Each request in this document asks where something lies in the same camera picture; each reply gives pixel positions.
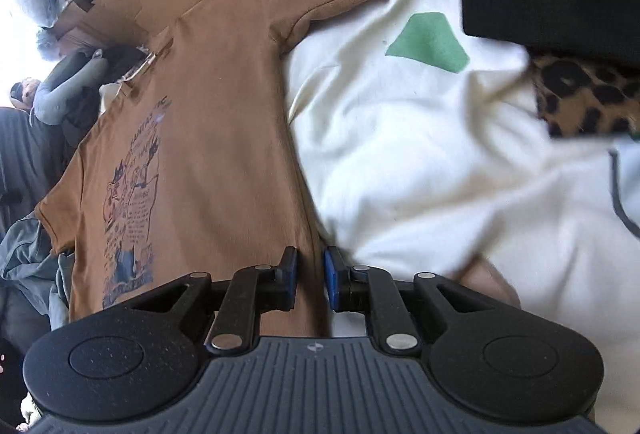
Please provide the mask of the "brown printed t-shirt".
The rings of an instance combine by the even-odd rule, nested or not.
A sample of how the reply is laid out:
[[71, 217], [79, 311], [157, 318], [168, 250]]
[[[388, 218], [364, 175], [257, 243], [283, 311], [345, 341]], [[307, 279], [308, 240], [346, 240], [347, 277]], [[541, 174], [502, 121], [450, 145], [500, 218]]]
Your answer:
[[268, 336], [323, 336], [319, 235], [286, 120], [282, 56], [368, 0], [202, 0], [154, 44], [36, 214], [75, 255], [70, 319], [192, 271], [224, 280], [299, 251]]

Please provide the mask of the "leopard print cloth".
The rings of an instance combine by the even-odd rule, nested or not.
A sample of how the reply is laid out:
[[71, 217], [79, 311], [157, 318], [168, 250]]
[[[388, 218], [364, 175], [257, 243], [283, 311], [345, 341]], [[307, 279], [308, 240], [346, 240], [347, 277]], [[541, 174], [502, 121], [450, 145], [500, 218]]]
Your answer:
[[537, 53], [530, 57], [538, 117], [552, 138], [639, 138], [639, 67]]

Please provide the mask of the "small teddy bear toy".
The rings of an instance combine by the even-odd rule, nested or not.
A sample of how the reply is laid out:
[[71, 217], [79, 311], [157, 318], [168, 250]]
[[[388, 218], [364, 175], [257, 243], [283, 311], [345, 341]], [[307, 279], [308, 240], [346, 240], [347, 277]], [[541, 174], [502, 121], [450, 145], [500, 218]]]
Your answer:
[[10, 101], [14, 108], [29, 112], [34, 104], [39, 85], [40, 80], [31, 77], [16, 82], [10, 90]]

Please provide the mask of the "grey blue denim garment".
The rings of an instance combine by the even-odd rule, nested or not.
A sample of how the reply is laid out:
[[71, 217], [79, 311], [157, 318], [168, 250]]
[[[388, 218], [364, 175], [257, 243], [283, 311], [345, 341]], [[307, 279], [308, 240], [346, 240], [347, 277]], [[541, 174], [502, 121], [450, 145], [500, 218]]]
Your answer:
[[53, 252], [50, 235], [34, 212], [17, 220], [1, 240], [1, 281], [46, 315], [52, 330], [70, 322], [74, 263], [73, 252]]

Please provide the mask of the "cream bear print bedsheet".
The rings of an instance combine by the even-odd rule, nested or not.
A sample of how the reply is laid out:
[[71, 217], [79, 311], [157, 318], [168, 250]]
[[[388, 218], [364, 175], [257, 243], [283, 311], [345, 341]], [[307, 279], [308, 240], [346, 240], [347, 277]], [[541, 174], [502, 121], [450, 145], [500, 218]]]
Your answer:
[[408, 279], [433, 270], [597, 345], [598, 421], [639, 423], [639, 206], [628, 140], [555, 141], [524, 48], [465, 35], [460, 0], [369, 0], [282, 56], [319, 244]]

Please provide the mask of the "dark grey pillow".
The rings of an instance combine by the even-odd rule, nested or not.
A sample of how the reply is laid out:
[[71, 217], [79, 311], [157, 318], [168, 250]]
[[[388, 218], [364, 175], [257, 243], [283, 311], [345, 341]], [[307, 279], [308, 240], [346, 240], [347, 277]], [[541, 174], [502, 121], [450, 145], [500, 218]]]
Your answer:
[[1, 236], [32, 212], [67, 164], [66, 139], [58, 126], [31, 120], [17, 108], [1, 109]]

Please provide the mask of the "grey neck pillow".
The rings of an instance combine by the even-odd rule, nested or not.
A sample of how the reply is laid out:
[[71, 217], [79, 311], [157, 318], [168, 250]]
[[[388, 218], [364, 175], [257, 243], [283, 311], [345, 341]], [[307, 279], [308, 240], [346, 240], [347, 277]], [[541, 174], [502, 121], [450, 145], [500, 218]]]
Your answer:
[[108, 61], [101, 49], [91, 56], [87, 50], [66, 56], [37, 87], [32, 114], [41, 123], [60, 125], [68, 113], [70, 102], [85, 89], [98, 89], [108, 70]]

